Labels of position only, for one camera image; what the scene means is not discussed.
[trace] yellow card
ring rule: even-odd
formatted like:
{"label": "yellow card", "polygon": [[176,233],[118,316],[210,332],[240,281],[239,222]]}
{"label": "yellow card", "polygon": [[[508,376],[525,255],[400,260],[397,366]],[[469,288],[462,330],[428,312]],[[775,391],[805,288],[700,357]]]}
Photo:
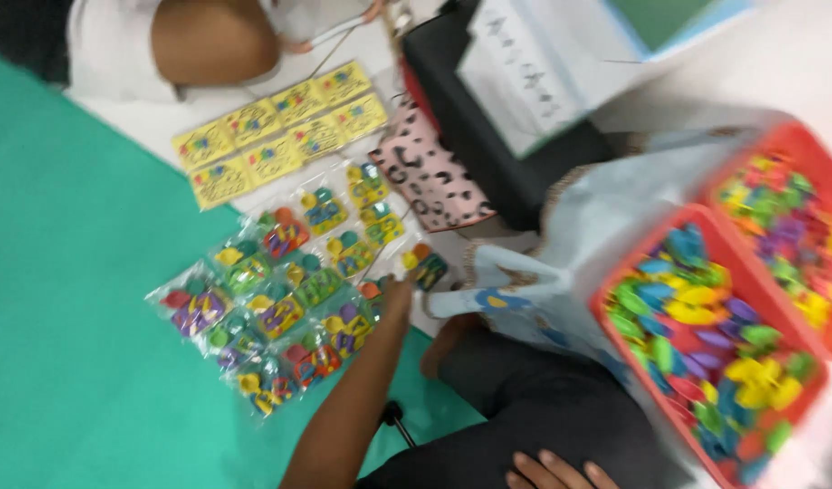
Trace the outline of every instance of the yellow card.
{"label": "yellow card", "polygon": [[329,105],[337,105],[371,88],[371,81],[356,61],[316,79]]}
{"label": "yellow card", "polygon": [[257,186],[301,168],[301,155],[287,137],[262,144],[248,152],[245,159]]}
{"label": "yellow card", "polygon": [[271,100],[267,98],[241,107],[223,117],[222,123],[232,134],[238,148],[255,143],[283,127]]}
{"label": "yellow card", "polygon": [[299,83],[272,96],[271,102],[283,119],[283,125],[297,123],[325,108],[325,101],[313,80]]}
{"label": "yellow card", "polygon": [[235,150],[229,134],[220,127],[220,121],[173,138],[172,147],[186,170],[225,157]]}
{"label": "yellow card", "polygon": [[332,116],[323,116],[289,130],[289,136],[304,161],[334,151],[346,143]]}
{"label": "yellow card", "polygon": [[203,211],[224,204],[254,188],[241,157],[200,168],[191,172],[189,179],[199,208]]}
{"label": "yellow card", "polygon": [[332,116],[344,129],[347,139],[365,136],[388,120],[386,109],[383,108],[383,104],[375,93],[336,109],[332,112]]}

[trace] black stand leg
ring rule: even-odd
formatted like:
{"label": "black stand leg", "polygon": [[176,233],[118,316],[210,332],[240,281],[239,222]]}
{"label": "black stand leg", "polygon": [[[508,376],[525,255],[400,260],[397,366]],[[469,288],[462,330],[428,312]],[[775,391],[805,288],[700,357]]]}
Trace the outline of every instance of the black stand leg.
{"label": "black stand leg", "polygon": [[410,433],[407,432],[407,428],[404,428],[404,425],[401,423],[402,417],[404,417],[404,410],[401,409],[400,404],[397,401],[389,401],[386,403],[386,409],[383,411],[383,417],[380,421],[389,427],[394,426],[398,428],[398,432],[401,433],[401,437],[407,442],[407,445],[410,448],[414,448],[416,442],[413,441]]}

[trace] red basket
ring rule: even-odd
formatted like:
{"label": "red basket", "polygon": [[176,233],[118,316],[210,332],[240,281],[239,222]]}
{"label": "red basket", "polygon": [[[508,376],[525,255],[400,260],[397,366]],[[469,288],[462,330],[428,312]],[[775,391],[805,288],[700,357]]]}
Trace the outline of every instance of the red basket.
{"label": "red basket", "polygon": [[[722,461],[716,463],[705,453],[699,441],[693,438],[690,430],[684,425],[679,416],[666,402],[665,396],[651,380],[648,372],[639,363],[637,358],[627,347],[625,339],[618,334],[615,327],[606,315],[606,308],[603,307],[604,299],[608,293],[626,276],[626,274],[642,257],[655,245],[660,243],[667,232],[673,227],[686,223],[694,223],[703,231],[705,249],[709,259],[717,264],[723,265],[732,276],[733,295],[744,300],[748,305],[758,312],[763,318],[763,324],[771,326],[780,331],[784,337],[782,343],[794,350],[802,350],[810,353],[818,366],[814,375],[806,382],[803,393],[799,398],[781,412],[774,410],[764,411],[758,419],[754,430],[749,432],[740,442],[737,454],[742,460],[752,460],[765,451],[762,436],[758,431],[769,430],[781,419],[787,419],[794,427],[806,414],[811,404],[818,398],[821,390],[826,384],[828,372],[826,363],[820,354],[820,349],[815,345],[811,335],[802,335],[799,325],[787,317],[778,306],[778,299],[764,290],[763,280],[759,274],[749,266],[750,261],[746,259],[732,245],[727,238],[726,231],[718,226],[712,213],[700,205],[689,205],[668,217],[661,225],[657,226],[629,255],[627,255],[615,268],[612,274],[600,285],[600,288],[591,298],[591,309],[594,317],[598,319],[606,336],[615,344],[616,349],[625,359],[628,366],[639,378],[639,381],[646,387],[649,394],[654,398],[657,405],[667,416],[679,436],[692,448],[694,453],[703,463],[703,466],[714,477],[715,481],[724,489],[736,489],[742,487],[735,476],[734,462]],[[692,334],[684,334],[684,331],[676,331],[671,343],[682,353],[693,350],[709,350],[703,345],[699,338]]]}
{"label": "red basket", "polygon": [[739,252],[763,280],[766,290],[779,299],[779,306],[784,314],[800,328],[810,331],[812,336],[818,339],[818,344],[826,350],[823,354],[832,359],[832,317],[822,331],[816,331],[809,326],[802,313],[793,306],[791,299],[772,278],[766,265],[757,257],[753,243],[736,229],[721,206],[720,190],[727,179],[751,161],[752,157],[773,151],[790,157],[788,163],[791,169],[802,173],[812,182],[823,200],[823,208],[832,214],[832,156],[811,131],[799,122],[782,124],[771,129],[757,143],[736,154],[704,187],[701,200],[714,211],[718,225],[727,230],[734,243],[738,243]]}

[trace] teal floor mat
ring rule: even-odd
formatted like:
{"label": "teal floor mat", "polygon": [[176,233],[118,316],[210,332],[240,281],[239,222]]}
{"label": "teal floor mat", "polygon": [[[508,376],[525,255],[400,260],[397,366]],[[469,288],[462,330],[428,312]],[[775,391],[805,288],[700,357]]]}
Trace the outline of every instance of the teal floor mat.
{"label": "teal floor mat", "polygon": [[[0,488],[273,487],[333,382],[261,428],[142,301],[236,230],[182,176],[0,63]],[[418,443],[479,422],[416,365],[391,396]],[[365,471],[404,447],[384,427]]]}

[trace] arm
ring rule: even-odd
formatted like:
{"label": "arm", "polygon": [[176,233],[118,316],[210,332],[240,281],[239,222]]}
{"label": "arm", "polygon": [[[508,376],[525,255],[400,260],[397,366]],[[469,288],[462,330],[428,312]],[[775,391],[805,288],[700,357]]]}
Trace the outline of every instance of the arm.
{"label": "arm", "polygon": [[307,424],[280,489],[350,489],[355,484],[410,327],[413,278],[398,282],[389,277],[382,317]]}

